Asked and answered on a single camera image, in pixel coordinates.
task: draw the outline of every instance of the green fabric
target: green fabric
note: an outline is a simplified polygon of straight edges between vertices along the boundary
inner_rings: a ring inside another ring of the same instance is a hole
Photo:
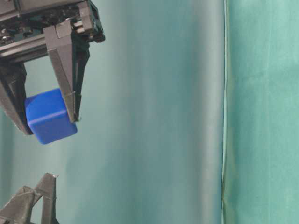
[[[225,224],[296,224],[299,1],[227,0]]]
[[[218,224],[223,1],[93,2],[78,133],[43,146],[1,116],[0,206],[51,172],[61,224]],[[28,96],[57,87],[47,57],[26,67]]]

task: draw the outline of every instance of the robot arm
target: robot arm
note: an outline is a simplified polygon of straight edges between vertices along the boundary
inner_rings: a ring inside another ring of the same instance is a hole
[[[32,134],[24,106],[24,63],[49,55],[70,121],[78,121],[89,43],[104,40],[90,0],[1,0],[0,105],[6,115]]]

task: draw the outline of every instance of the blue cube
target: blue cube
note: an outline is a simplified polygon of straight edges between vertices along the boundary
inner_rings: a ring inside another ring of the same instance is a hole
[[[25,100],[28,126],[42,144],[77,133],[70,122],[60,89],[54,89]]]

